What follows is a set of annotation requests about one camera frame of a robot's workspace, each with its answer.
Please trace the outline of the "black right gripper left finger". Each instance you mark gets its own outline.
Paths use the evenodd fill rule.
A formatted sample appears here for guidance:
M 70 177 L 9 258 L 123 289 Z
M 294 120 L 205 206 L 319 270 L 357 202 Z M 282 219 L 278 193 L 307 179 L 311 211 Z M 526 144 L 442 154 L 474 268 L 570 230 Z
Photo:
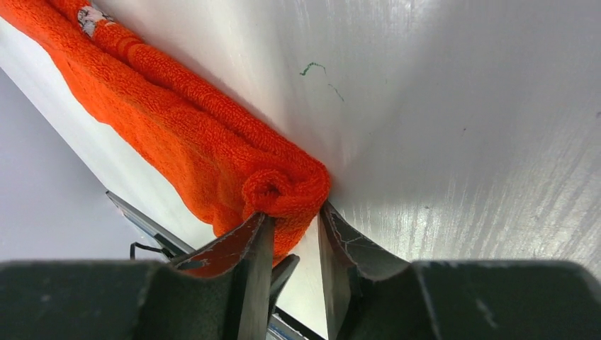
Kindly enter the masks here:
M 1 264 L 2 339 L 264 339 L 274 222 L 262 213 L 173 264 Z

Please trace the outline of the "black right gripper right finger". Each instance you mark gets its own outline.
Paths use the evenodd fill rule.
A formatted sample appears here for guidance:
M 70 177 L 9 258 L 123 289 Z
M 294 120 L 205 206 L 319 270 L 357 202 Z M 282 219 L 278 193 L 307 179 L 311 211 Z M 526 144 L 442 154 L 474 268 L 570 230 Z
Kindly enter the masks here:
M 599 339 L 600 282 L 569 261 L 405 261 L 329 204 L 318 220 L 331 339 Z

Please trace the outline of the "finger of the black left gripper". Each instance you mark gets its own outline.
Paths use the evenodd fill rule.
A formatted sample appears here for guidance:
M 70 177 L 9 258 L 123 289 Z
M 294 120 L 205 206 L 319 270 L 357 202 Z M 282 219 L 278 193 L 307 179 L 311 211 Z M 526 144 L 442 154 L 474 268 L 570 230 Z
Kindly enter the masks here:
M 276 308 L 277 300 L 292 273 L 295 271 L 299 261 L 300 257 L 298 255 L 289 254 L 272 268 L 271 285 L 269 289 L 268 321 L 271 320 L 271 316 Z

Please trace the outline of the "orange cloth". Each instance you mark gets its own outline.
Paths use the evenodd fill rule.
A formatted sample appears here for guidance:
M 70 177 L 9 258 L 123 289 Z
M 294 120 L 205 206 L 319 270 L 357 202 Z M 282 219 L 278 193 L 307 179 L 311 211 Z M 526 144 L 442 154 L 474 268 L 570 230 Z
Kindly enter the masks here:
M 275 262 L 303 238 L 330 191 L 317 159 L 89 1 L 2 1 L 1 17 L 216 236 L 263 212 L 275 219 Z

